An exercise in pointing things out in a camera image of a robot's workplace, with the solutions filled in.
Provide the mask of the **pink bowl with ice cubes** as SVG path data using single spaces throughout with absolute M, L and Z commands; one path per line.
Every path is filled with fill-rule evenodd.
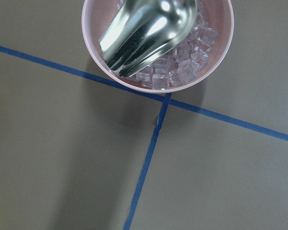
M 208 57 L 208 64 L 198 71 L 198 75 L 194 80 L 165 90 L 152 90 L 142 86 L 139 82 L 134 82 L 127 78 L 120 79 L 113 74 L 103 61 L 99 47 L 100 37 L 118 12 L 117 4 L 118 1 L 116 0 L 86 0 L 82 10 L 82 32 L 87 50 L 100 69 L 108 75 L 107 81 L 111 86 L 150 94 L 181 91 L 198 84 L 208 77 L 222 62 L 229 49 L 234 31 L 234 14 L 231 1 L 205 0 L 203 5 L 206 18 L 212 29 L 218 31 L 219 34 Z

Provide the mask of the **shiny metal scoop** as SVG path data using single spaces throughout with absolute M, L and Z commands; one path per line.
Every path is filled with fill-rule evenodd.
M 99 40 L 103 60 L 130 77 L 182 42 L 196 17 L 195 0 L 126 0 Z

